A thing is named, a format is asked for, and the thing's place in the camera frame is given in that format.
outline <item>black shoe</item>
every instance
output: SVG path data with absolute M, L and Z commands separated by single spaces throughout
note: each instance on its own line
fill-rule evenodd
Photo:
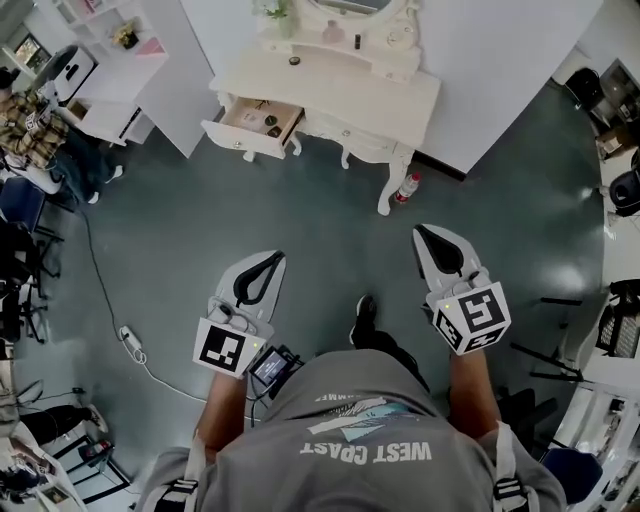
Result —
M 358 329 L 375 330 L 376 315 L 378 314 L 378 305 L 373 295 L 363 295 L 356 306 L 356 324 L 349 333 L 349 341 L 353 345 L 353 332 Z

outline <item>gray t-shirt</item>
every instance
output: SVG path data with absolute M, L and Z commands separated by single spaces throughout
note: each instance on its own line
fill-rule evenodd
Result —
M 202 474 L 197 511 L 492 510 L 497 431 L 455 430 L 395 359 L 374 350 L 312 360 L 282 388 L 263 422 Z M 565 510 L 557 480 L 514 438 L 517 475 L 540 510 Z M 184 476 L 188 451 L 158 459 L 138 510 Z

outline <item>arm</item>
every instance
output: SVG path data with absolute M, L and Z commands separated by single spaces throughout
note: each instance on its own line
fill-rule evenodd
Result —
M 196 435 L 204 442 L 209 462 L 244 431 L 246 396 L 246 379 L 238 380 L 223 373 L 214 376 L 196 428 Z
M 479 439 L 498 428 L 500 411 L 483 350 L 451 356 L 450 402 L 449 421 L 463 434 Z

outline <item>shoulder strap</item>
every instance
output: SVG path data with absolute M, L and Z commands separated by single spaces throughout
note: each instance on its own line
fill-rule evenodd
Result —
M 493 512 L 509 512 L 528 504 L 529 512 L 540 512 L 538 495 L 532 487 L 523 486 L 516 475 L 513 432 L 499 422 L 496 443 L 496 483 L 493 487 Z
M 204 443 L 196 432 L 184 478 L 154 489 L 143 512 L 193 512 L 198 499 L 198 481 L 206 464 Z

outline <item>power cable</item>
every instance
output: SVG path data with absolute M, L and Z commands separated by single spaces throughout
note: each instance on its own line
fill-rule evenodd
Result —
M 147 372 L 147 374 L 149 375 L 149 377 L 151 377 L 151 379 L 153 379 L 155 382 L 162 384 L 163 386 L 169 388 L 171 391 L 174 391 L 175 393 L 178 393 L 179 395 L 182 395 L 186 398 L 190 398 L 191 400 L 195 400 L 197 402 L 200 403 L 206 403 L 207 401 L 199 398 L 197 396 L 191 395 L 185 391 L 182 391 L 181 389 L 176 388 L 175 386 L 172 386 L 171 384 L 169 384 L 168 382 L 156 377 L 151 370 L 149 370 L 149 367 L 147 366 L 147 355 L 141 350 L 141 349 L 135 349 L 133 351 L 131 351 L 129 349 L 129 346 L 126 343 L 126 339 L 124 339 L 123 337 L 121 337 L 120 335 L 120 331 L 118 330 L 117 327 L 117 320 L 116 320 L 116 315 L 115 312 L 113 310 L 113 306 L 111 304 L 111 300 L 109 299 L 109 294 L 107 292 L 107 288 L 104 284 L 104 280 L 102 278 L 102 274 L 100 273 L 100 268 L 98 266 L 98 262 L 96 260 L 96 255 L 95 255 L 95 251 L 93 249 L 93 236 L 91 234 L 91 226 L 89 224 L 89 218 L 87 217 L 87 215 L 84 212 L 80 212 L 80 214 L 82 215 L 85 225 L 87 227 L 87 238 L 89 241 L 89 251 L 91 252 L 91 261 L 93 262 L 93 267 L 95 268 L 96 271 L 96 275 L 98 276 L 98 280 L 100 281 L 100 287 L 102 288 L 102 294 L 104 295 L 104 299 L 107 303 L 107 307 L 109 308 L 109 315 L 111 316 L 111 326 L 113 328 L 113 333 L 115 334 L 116 339 L 122 343 L 122 345 L 124 346 L 125 350 L 127 351 L 127 353 L 129 354 L 129 356 L 131 357 L 131 359 L 133 359 L 137 364 L 139 364 L 140 366 L 142 366 L 145 371 Z M 245 416 L 244 419 L 246 420 L 250 420 L 252 426 L 254 425 L 255 421 L 260 421 L 260 420 L 256 420 L 254 417 L 248 417 Z

